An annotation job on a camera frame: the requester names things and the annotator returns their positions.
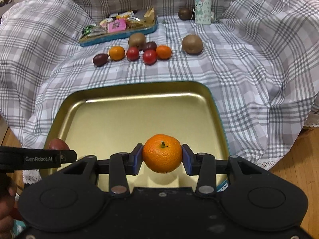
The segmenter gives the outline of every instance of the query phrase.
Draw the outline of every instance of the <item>red tomato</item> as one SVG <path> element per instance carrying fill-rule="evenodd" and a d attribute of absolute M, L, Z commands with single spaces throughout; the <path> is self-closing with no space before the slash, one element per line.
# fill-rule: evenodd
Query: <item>red tomato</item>
<path fill-rule="evenodd" d="M 130 47 L 127 52 L 126 56 L 129 60 L 135 61 L 139 59 L 139 50 L 137 47 Z"/>
<path fill-rule="evenodd" d="M 147 65 L 152 65 L 157 61 L 157 54 L 154 50 L 146 50 L 143 54 L 143 61 Z"/>

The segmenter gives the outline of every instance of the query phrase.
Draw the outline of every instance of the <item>gray plaid fabric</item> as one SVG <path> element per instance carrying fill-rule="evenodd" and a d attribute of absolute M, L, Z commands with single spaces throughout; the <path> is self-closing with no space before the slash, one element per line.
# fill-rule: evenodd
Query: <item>gray plaid fabric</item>
<path fill-rule="evenodd" d="M 194 80 L 212 92 L 231 154 L 270 168 L 291 148 L 319 90 L 318 0 L 212 0 L 210 26 L 178 19 L 194 0 L 25 0 L 0 25 L 0 109 L 24 147 L 42 148 L 54 117 L 71 93 L 109 85 Z M 173 50 L 171 60 L 147 67 L 111 62 L 94 68 L 94 55 L 115 40 L 82 48 L 83 26 L 109 13 L 154 5 L 159 27 L 148 35 Z M 182 52 L 197 34 L 200 56 Z M 26 182 L 38 172 L 24 172 Z"/>

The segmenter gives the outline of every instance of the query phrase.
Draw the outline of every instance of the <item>gold metal tray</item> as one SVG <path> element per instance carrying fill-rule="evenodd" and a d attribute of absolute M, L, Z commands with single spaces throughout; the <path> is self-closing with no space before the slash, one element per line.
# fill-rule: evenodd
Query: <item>gold metal tray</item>
<path fill-rule="evenodd" d="M 197 82 L 139 83 L 96 88 L 71 94 L 62 103 L 45 148 L 60 138 L 78 158 L 96 155 L 108 159 L 118 152 L 131 152 L 155 134 L 175 137 L 194 153 L 206 152 L 228 159 L 224 129 L 209 89 Z M 53 171 L 41 170 L 46 176 Z M 151 171 L 143 163 L 137 176 L 127 176 L 133 187 L 192 187 L 198 176 L 186 175 L 183 164 L 168 174 Z M 223 185 L 225 175 L 217 175 Z M 100 175 L 99 188 L 108 191 L 108 175 Z"/>

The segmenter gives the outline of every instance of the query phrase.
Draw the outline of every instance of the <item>small orange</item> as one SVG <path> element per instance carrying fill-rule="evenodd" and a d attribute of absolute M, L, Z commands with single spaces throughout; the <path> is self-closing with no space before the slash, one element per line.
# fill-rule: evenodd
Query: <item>small orange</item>
<path fill-rule="evenodd" d="M 125 50 L 120 46 L 115 46 L 109 50 L 108 55 L 112 60 L 120 61 L 125 57 Z"/>
<path fill-rule="evenodd" d="M 159 59 L 169 59 L 172 56 L 172 50 L 168 46 L 160 45 L 156 49 Z"/>
<path fill-rule="evenodd" d="M 146 141 L 142 158 L 146 166 L 154 172 L 172 172 L 182 161 L 181 144 L 174 137 L 157 134 Z"/>

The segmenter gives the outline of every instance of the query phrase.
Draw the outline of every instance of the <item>hand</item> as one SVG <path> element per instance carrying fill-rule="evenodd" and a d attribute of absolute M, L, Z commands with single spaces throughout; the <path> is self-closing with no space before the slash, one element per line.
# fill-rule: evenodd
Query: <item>hand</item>
<path fill-rule="evenodd" d="M 17 186 L 4 173 L 0 173 L 0 239 L 12 239 L 10 230 L 14 221 L 10 216 L 15 202 Z"/>

